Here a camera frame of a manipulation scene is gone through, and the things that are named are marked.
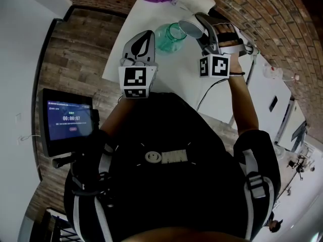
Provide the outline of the grey clamp desk lamp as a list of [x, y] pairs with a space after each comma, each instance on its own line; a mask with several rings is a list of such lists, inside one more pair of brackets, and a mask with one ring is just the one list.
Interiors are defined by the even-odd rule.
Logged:
[[249, 81], [251, 79], [254, 66], [256, 65], [257, 56], [260, 54], [260, 50], [255, 45], [252, 45], [250, 42], [248, 42], [245, 45], [245, 49], [246, 49], [247, 54], [250, 55], [251, 59], [252, 59], [251, 66], [250, 66], [250, 71], [249, 71], [249, 74], [248, 74], [248, 77], [247, 77], [247, 80], [246, 80], [246, 84], [249, 85]]

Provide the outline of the black tablet monitor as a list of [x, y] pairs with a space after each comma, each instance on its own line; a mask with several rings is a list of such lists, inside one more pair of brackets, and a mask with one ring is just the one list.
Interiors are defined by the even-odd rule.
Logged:
[[44, 88], [38, 94], [40, 137], [44, 155], [78, 150], [98, 127], [91, 97]]

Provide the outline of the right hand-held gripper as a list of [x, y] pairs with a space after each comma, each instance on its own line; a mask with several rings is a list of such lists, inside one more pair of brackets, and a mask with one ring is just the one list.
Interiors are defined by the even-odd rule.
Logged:
[[196, 39], [202, 50], [200, 64], [200, 77], [230, 78], [230, 58], [231, 54], [239, 53], [239, 57], [245, 55], [246, 49], [243, 40], [239, 37], [239, 44], [235, 46], [219, 47], [217, 39], [216, 25], [232, 24], [230, 22], [219, 22], [211, 24], [208, 20], [210, 16], [204, 13], [197, 13], [196, 18], [204, 26], [207, 34]]

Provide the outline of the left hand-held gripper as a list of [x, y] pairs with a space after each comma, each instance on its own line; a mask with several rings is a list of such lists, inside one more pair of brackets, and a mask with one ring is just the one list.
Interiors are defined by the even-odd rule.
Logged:
[[157, 64], [134, 60], [155, 60], [155, 35], [143, 31], [129, 40], [123, 49], [119, 71], [122, 95], [129, 99], [148, 98], [156, 79]]

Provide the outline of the black metal railing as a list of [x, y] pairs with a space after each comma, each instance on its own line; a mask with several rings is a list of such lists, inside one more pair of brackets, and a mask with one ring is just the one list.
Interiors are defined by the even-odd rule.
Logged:
[[40, 225], [40, 242], [84, 242], [62, 212], [47, 208]]

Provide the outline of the person's left forearm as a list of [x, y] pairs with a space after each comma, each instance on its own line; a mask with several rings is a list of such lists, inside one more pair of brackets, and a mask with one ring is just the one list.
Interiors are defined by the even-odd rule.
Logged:
[[134, 100], [122, 98], [105, 122], [101, 125], [100, 129], [107, 133], [110, 137], [116, 135], [121, 125], [125, 121], [127, 115], [134, 105]]

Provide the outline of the green glass jar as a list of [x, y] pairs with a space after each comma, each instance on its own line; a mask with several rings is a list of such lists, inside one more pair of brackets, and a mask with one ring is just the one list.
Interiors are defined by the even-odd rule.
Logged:
[[183, 46], [187, 37], [178, 23], [163, 24], [155, 32], [155, 51], [159, 55], [169, 55], [177, 52]]

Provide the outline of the person's right hand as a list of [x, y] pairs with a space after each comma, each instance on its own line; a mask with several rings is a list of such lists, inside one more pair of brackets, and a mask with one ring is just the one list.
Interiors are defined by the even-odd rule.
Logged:
[[219, 47], [235, 46], [239, 44], [239, 37], [232, 24], [216, 25]]

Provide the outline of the person's right forearm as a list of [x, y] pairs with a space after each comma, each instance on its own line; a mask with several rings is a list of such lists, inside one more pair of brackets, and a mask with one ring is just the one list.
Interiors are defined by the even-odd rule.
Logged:
[[[231, 54], [230, 72], [242, 72], [238, 58], [239, 53]], [[250, 130], [258, 130], [258, 117], [244, 77], [230, 77], [228, 82], [232, 95], [233, 117], [237, 125], [238, 135], [241, 136]]]

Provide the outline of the clear plastic bag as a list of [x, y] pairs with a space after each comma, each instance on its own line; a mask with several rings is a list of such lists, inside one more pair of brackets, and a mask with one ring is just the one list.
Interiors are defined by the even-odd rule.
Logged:
[[279, 67], [273, 67], [268, 64], [263, 65], [263, 75], [268, 79], [281, 80], [283, 78], [283, 69]]

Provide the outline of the person's black shirt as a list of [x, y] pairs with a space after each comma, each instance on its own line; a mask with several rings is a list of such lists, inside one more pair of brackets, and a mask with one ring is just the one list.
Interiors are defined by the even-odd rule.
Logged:
[[65, 183], [67, 218], [84, 242], [121, 242], [161, 228], [222, 232], [253, 240], [281, 187], [269, 134], [243, 133], [230, 154], [205, 120], [173, 93], [154, 93], [131, 110], [116, 138], [108, 191], [76, 196]]

